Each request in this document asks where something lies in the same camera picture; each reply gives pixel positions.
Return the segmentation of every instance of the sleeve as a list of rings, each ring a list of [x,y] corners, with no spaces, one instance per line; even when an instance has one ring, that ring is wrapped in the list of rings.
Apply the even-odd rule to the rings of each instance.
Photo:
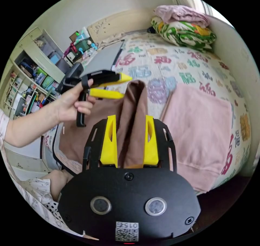
[[[5,139],[5,133],[7,129],[7,125],[9,122],[9,117],[4,114],[4,112],[0,109],[0,138]]]

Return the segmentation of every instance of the wooden headboard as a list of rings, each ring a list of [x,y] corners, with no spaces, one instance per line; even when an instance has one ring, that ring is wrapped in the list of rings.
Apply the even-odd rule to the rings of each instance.
[[[87,29],[95,43],[116,33],[147,29],[151,26],[154,8],[133,9],[103,18]]]

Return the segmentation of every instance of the pink blanket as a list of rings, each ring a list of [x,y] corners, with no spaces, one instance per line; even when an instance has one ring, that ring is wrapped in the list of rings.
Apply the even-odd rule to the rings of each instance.
[[[202,28],[209,26],[207,17],[191,7],[184,5],[160,5],[154,10],[156,16],[159,16],[165,24],[174,21],[185,21],[199,25]]]
[[[178,84],[161,120],[173,137],[178,174],[195,190],[208,192],[221,174],[229,150],[230,102]]]

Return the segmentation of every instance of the label sticker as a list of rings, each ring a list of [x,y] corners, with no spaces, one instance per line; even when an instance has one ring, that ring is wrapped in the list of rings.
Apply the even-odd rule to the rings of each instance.
[[[116,222],[116,241],[138,241],[138,222]]]

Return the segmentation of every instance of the human hand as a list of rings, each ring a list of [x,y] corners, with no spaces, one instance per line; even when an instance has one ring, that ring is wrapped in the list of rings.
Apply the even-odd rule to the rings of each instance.
[[[93,84],[93,79],[88,80],[88,85]],[[77,112],[90,115],[90,110],[96,102],[96,99],[87,96],[86,101],[78,101],[79,94],[83,91],[81,82],[74,88],[66,91],[55,102],[57,117],[59,122],[65,122],[77,119]]]

